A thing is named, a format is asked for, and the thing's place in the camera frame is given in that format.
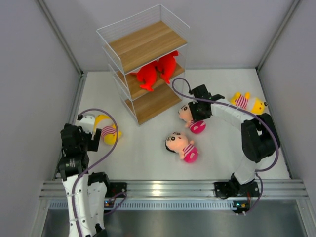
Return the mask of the pink bald baby doll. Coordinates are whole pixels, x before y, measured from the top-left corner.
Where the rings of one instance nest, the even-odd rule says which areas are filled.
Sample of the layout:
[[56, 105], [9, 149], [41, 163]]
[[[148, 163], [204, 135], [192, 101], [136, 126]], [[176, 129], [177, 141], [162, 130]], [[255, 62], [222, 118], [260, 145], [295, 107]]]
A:
[[179, 109], [178, 116], [185, 122], [185, 127], [193, 134], [201, 134], [206, 129], [206, 123], [203, 120], [194, 121], [188, 104], [183, 105]]

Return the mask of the pink black-haired boy doll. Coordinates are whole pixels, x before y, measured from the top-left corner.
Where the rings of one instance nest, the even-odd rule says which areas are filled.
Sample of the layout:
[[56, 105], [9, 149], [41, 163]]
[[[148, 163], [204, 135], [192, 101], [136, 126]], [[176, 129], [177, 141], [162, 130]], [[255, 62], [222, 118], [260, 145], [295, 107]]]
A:
[[186, 163], [193, 163], [199, 157], [199, 151], [194, 142], [190, 141], [184, 133], [175, 131], [165, 140], [165, 147], [168, 151], [177, 153], [180, 160]]

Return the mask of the red shark plush toy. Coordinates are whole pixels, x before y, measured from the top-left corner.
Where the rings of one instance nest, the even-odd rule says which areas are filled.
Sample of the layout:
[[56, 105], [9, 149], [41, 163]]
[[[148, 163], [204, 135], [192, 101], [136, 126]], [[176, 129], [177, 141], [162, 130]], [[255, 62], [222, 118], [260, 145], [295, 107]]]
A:
[[137, 73], [130, 73], [130, 75], [136, 76], [139, 82], [143, 82], [143, 84], [140, 85], [142, 89], [153, 91], [153, 85], [157, 81], [157, 66], [158, 62], [153, 61], [143, 66]]

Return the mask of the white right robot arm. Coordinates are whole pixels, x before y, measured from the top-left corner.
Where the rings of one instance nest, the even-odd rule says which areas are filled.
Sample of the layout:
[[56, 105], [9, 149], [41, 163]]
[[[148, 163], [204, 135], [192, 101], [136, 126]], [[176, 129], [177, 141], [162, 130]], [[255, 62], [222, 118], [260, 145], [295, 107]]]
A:
[[230, 103], [220, 94], [212, 95], [204, 84], [189, 90], [195, 101], [189, 103], [194, 121], [212, 116], [221, 118], [241, 132], [243, 156], [228, 181], [216, 182], [215, 195], [220, 199], [232, 197], [257, 198], [260, 195], [255, 175], [257, 164], [278, 152], [280, 141], [272, 117], [255, 115]]

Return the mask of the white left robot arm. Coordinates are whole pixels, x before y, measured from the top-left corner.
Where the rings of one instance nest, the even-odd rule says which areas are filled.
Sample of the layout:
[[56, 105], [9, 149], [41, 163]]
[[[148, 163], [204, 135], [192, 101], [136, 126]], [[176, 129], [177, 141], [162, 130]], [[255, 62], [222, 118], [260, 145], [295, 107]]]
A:
[[61, 130], [62, 157], [58, 172], [67, 197], [69, 236], [106, 237], [104, 199], [112, 190], [104, 172], [89, 174], [88, 152], [98, 151], [101, 131], [95, 134], [81, 126], [65, 124]]

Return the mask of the yellow bear plush left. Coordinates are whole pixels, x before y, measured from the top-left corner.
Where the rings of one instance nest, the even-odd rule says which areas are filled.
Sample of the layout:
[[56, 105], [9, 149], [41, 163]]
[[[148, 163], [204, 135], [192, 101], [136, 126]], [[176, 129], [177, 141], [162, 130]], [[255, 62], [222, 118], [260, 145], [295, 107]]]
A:
[[101, 129], [100, 139], [106, 145], [113, 145], [116, 139], [120, 139], [122, 137], [122, 132], [120, 130], [117, 132], [116, 126], [110, 117], [104, 114], [99, 114], [95, 117], [94, 132], [96, 129]]

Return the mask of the yellow bear plush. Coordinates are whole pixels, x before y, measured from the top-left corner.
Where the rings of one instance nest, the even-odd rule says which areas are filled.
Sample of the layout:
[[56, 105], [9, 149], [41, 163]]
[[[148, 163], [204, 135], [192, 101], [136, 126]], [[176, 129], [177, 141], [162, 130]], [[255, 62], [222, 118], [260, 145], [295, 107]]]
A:
[[99, 114], [95, 117], [94, 132], [96, 129], [101, 129], [100, 139], [106, 145], [113, 145], [116, 139], [120, 139], [122, 137], [122, 132], [120, 130], [117, 132], [116, 126], [110, 117], [104, 114]]
[[259, 99], [258, 97], [251, 96], [249, 92], [246, 92], [244, 94], [236, 92], [231, 98], [230, 102], [233, 105], [256, 115], [261, 115], [268, 107], [267, 102]]

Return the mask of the yellow bear plush right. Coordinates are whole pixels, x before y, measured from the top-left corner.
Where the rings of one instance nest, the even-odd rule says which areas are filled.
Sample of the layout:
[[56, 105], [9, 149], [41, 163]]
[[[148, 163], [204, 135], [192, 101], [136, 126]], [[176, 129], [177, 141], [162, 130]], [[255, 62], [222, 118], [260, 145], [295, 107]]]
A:
[[256, 115], [261, 115], [268, 107], [267, 102], [259, 99], [258, 97], [251, 96], [249, 92], [246, 92], [244, 94], [236, 92], [231, 98], [230, 102], [233, 105]]

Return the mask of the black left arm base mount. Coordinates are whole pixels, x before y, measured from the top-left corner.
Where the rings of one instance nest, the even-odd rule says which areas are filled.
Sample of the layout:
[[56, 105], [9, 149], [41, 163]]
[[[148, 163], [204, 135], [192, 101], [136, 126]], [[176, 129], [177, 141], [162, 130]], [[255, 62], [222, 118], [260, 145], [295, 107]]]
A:
[[127, 183], [126, 182], [111, 182], [110, 184], [106, 185], [107, 192], [105, 194], [105, 198], [112, 198], [116, 194], [120, 192], [125, 192], [127, 190]]

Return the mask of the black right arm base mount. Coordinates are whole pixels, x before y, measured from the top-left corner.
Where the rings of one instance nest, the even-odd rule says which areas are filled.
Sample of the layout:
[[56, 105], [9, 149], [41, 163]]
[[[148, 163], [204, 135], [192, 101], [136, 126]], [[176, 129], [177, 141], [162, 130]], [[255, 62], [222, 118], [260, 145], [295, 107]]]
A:
[[228, 198], [257, 198], [260, 190], [257, 182], [252, 181], [241, 185], [232, 181], [215, 182], [215, 196], [220, 199]]

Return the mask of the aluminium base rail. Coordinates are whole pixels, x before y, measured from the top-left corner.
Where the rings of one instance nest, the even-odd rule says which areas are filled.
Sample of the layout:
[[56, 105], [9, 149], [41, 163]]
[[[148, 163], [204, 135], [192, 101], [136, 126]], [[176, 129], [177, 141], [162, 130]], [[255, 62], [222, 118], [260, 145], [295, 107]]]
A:
[[[217, 180], [113, 180], [126, 182], [127, 196], [133, 199], [218, 199], [214, 183]], [[306, 199], [308, 192], [301, 180], [268, 179], [263, 185], [256, 180], [262, 198], [266, 199]]]

